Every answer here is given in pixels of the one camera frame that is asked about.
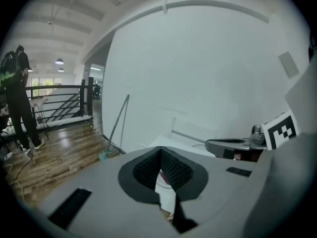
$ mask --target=black cable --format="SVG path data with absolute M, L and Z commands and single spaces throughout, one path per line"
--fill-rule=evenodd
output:
M 31 153 L 31 158 L 30 158 L 30 160 L 21 168 L 21 170 L 19 171 L 19 173 L 16 175 L 16 177 L 15 177 L 15 179 L 13 180 L 13 183 L 11 184 L 11 186 L 14 185 L 14 183 L 17 181 L 17 179 L 18 179 L 20 173 L 22 172 L 22 170 L 31 162 L 32 159 L 33 159 L 33 153 Z

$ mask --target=backpack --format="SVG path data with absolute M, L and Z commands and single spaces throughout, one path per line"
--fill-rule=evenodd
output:
M 21 75 L 18 55 L 14 51 L 6 53 L 0 66 L 1 88 L 21 81 Z

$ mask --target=black pants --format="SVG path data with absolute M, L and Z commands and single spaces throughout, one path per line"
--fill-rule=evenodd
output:
M 11 116 L 11 121 L 16 133 L 16 137 L 23 145 L 23 147 L 29 148 L 30 143 L 28 137 L 23 132 L 21 126 L 21 118 L 34 146 L 40 145 L 41 141 L 36 129 L 36 124 L 32 116 L 30 102 L 26 95 L 24 86 L 20 85 L 18 87 L 15 87 L 14 89 L 7 89 L 6 102 L 8 104 L 9 114 Z

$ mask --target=railing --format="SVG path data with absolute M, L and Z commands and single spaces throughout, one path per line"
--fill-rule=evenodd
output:
M 61 93 L 61 94 L 49 94 L 49 95 L 41 95 L 41 96 L 34 96 L 33 95 L 33 90 L 38 90 L 38 89 L 78 89 L 79 92 L 77 93 Z M 87 93 L 87 98 L 86 98 L 86 102 L 85 102 L 85 89 L 87 89 L 86 93 Z M 43 103 L 43 105 L 47 105 L 47 104 L 54 104 L 54 103 L 63 103 L 61 106 L 59 106 L 58 108 L 52 108 L 52 109 L 42 109 L 42 110 L 38 110 L 36 111 L 34 108 L 32 108 L 32 113 L 33 113 L 33 117 L 35 118 L 36 123 L 40 123 L 39 121 L 41 121 L 41 123 L 47 122 L 49 121 L 49 119 L 54 118 L 53 120 L 55 120 L 56 118 L 60 118 L 62 119 L 64 116 L 68 116 L 68 115 L 78 115 L 78 116 L 84 116 L 84 115 L 89 115 L 92 116 L 93 115 L 93 96 L 92 96 L 92 92 L 93 92 L 93 78 L 89 78 L 88 80 L 88 85 L 85 85 L 85 80 L 82 80 L 81 85 L 52 85 L 52 86 L 31 86 L 31 87 L 25 87 L 26 91 L 31 92 L 31 96 L 29 97 L 29 99 L 31 100 L 35 100 L 35 99 L 41 99 L 44 97 L 52 97 L 52 96 L 67 96 L 69 95 L 70 98 L 64 101 L 45 101 Z M 75 113 L 70 113 L 69 111 L 71 111 L 74 108 L 79 108 L 79 112 L 75 112 Z M 66 112 L 57 114 L 58 111 L 60 110 L 66 110 Z M 42 113 L 42 112 L 51 112 L 54 111 L 52 113 L 51 116 L 45 116 L 45 120 L 43 120 L 43 117 L 38 117 L 36 114 L 38 113 Z

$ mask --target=ceiling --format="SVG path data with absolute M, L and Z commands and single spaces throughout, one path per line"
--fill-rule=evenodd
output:
M 81 48 L 92 30 L 126 0 L 30 0 L 13 24 L 2 55 L 22 45 L 33 73 L 74 72 Z

